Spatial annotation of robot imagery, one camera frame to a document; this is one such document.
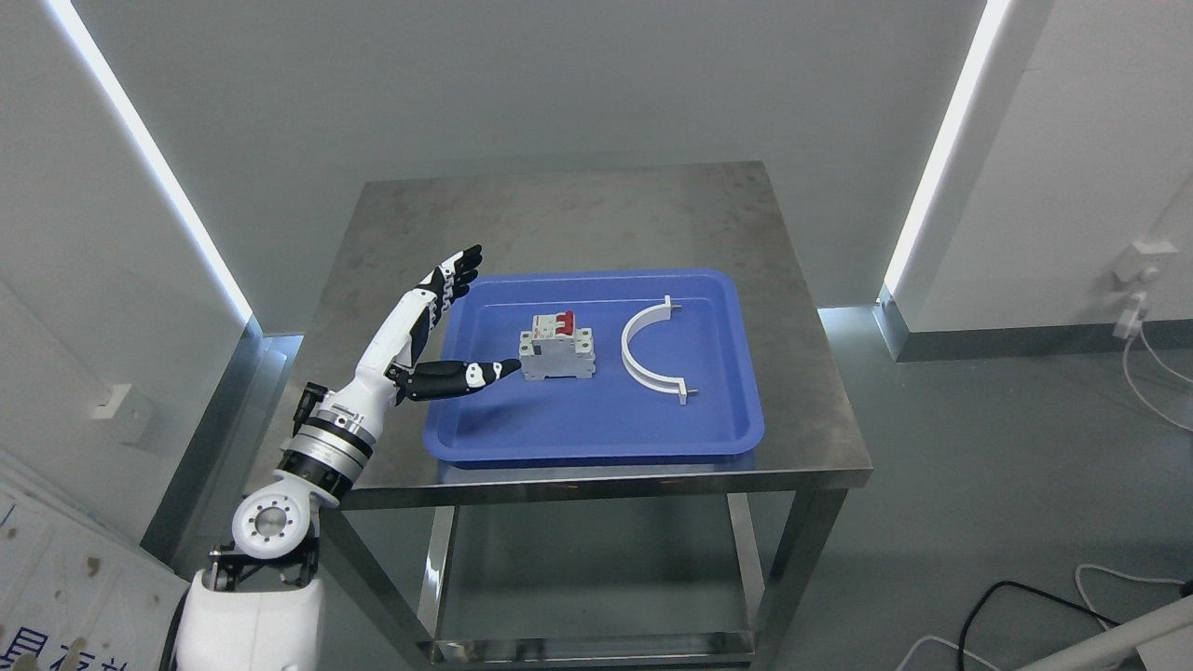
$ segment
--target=baseboard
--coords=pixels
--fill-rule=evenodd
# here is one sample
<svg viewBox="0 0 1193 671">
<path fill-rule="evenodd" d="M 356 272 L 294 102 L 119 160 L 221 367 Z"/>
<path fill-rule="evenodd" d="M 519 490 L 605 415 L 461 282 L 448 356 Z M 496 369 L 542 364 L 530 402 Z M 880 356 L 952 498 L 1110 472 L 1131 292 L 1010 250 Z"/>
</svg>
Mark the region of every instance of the baseboard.
<svg viewBox="0 0 1193 671">
<path fill-rule="evenodd" d="M 885 289 L 874 319 L 891 357 L 900 363 L 1117 352 L 1124 345 L 1113 336 L 1113 324 L 911 332 Z M 1146 328 L 1152 347 L 1193 347 L 1193 319 L 1148 321 Z"/>
</svg>

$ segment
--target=table top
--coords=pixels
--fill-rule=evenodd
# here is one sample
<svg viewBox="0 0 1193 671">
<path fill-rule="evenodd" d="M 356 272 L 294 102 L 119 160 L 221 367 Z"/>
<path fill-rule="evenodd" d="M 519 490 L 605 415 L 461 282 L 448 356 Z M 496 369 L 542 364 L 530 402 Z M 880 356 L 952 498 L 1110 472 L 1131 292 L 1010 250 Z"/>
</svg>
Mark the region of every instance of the table top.
<svg viewBox="0 0 1193 671">
<path fill-rule="evenodd" d="M 270 481 L 307 381 L 346 384 L 397 298 L 443 258 L 477 242 L 484 246 L 482 273 L 703 266 L 729 275 L 762 400 L 761 443 L 740 457 L 705 463 L 459 468 L 426 451 L 427 406 L 406 401 L 387 415 L 373 457 L 342 507 L 866 482 L 870 455 L 766 170 L 735 162 L 366 184 L 247 490 Z M 437 358 L 445 326 L 433 332 L 422 361 Z"/>
</svg>

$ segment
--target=blue tray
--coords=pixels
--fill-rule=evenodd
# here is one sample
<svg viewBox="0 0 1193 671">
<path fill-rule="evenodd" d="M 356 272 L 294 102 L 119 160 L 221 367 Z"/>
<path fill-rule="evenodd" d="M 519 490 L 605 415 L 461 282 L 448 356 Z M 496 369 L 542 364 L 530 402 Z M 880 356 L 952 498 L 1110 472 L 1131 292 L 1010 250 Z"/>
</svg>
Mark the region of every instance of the blue tray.
<svg viewBox="0 0 1193 671">
<path fill-rule="evenodd" d="M 638 384 L 622 364 L 625 322 L 669 294 L 682 306 L 635 336 L 635 358 L 699 389 L 687 405 Z M 733 281 L 709 269 L 487 276 L 452 307 L 443 358 L 518 356 L 537 314 L 575 312 L 593 331 L 596 373 L 588 380 L 527 381 L 515 373 L 492 388 L 432 401 L 422 432 L 444 461 L 524 462 L 630 457 L 717 457 L 762 439 L 741 306 Z"/>
</svg>

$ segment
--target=led light strip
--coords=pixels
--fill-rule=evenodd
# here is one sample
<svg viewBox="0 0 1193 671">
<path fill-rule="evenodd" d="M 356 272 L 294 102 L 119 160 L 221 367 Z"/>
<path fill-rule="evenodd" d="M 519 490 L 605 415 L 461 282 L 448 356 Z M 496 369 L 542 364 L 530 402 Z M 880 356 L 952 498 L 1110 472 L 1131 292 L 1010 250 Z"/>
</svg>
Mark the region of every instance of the led light strip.
<svg viewBox="0 0 1193 671">
<path fill-rule="evenodd" d="M 245 298 L 245 294 L 241 293 L 240 285 L 236 284 L 236 279 L 231 276 L 231 271 L 224 264 L 223 257 L 220 256 L 220 251 L 216 250 L 211 236 L 208 235 L 208 229 L 203 227 L 199 215 L 194 211 L 191 201 L 183 191 L 178 178 L 174 177 L 174 173 L 166 164 L 166 158 L 162 156 L 157 143 L 149 135 L 149 129 L 141 121 L 141 116 L 132 107 L 132 101 L 129 100 L 120 82 L 116 79 L 116 74 L 112 73 L 112 68 L 104 60 L 104 55 L 100 54 L 95 41 L 91 38 L 91 33 L 87 32 L 87 27 L 82 24 L 82 19 L 79 18 L 79 13 L 75 12 L 69 0 L 43 0 L 43 2 L 57 20 L 62 32 L 74 45 L 84 63 L 86 63 L 87 69 L 91 70 L 92 76 L 95 78 L 95 81 L 111 103 L 112 109 L 116 110 L 117 116 L 124 123 L 124 128 L 132 138 L 132 143 L 141 153 L 141 159 L 149 168 L 149 172 L 153 173 L 166 199 L 174 207 L 174 211 L 181 218 L 184 228 L 206 261 L 211 275 L 223 287 L 228 302 L 240 319 L 247 322 L 253 316 L 253 308 L 249 307 L 248 300 Z"/>
<path fill-rule="evenodd" d="M 940 180 L 945 176 L 945 167 L 953 155 L 962 124 L 973 103 L 977 82 L 982 76 L 982 70 L 985 69 L 985 63 L 990 60 L 994 39 L 1007 18 L 1009 7 L 1010 0 L 987 0 L 985 10 L 982 11 L 982 18 L 977 23 L 977 30 L 973 31 L 973 42 L 965 56 L 965 64 L 962 66 L 962 74 L 957 78 L 953 97 L 948 100 L 948 107 L 945 110 L 945 118 L 937 133 L 937 142 L 932 146 L 932 153 L 928 154 L 928 162 L 920 177 L 920 186 L 915 190 L 911 208 L 903 221 L 903 230 L 900 233 L 898 242 L 895 244 L 890 265 L 886 266 L 883 283 L 892 296 L 898 290 L 900 282 L 903 281 L 903 275 L 907 271 L 907 263 L 911 258 L 911 252 L 915 251 L 915 245 L 920 241 L 920 233 L 928 217 L 928 208 L 937 198 Z"/>
</svg>

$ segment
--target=robotic arm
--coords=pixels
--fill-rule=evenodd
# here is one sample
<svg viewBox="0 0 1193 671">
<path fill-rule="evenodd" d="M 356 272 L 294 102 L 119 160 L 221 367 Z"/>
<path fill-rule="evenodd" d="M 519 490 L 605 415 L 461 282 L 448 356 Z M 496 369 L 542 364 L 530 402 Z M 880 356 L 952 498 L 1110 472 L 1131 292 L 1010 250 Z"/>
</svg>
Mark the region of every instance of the robotic arm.
<svg viewBox="0 0 1193 671">
<path fill-rule="evenodd" d="M 520 368 L 494 363 L 418 363 L 427 336 L 469 291 L 480 245 L 458 252 L 407 291 L 369 343 L 356 376 L 338 392 L 308 383 L 282 445 L 277 480 L 249 494 L 231 522 L 234 546 L 211 553 L 194 577 L 179 624 L 183 671 L 308 671 L 317 660 L 322 623 L 319 509 L 336 507 L 359 478 L 382 435 L 385 411 L 413 401 L 472 394 Z M 292 590 L 242 592 L 262 566 L 299 566 Z"/>
</svg>

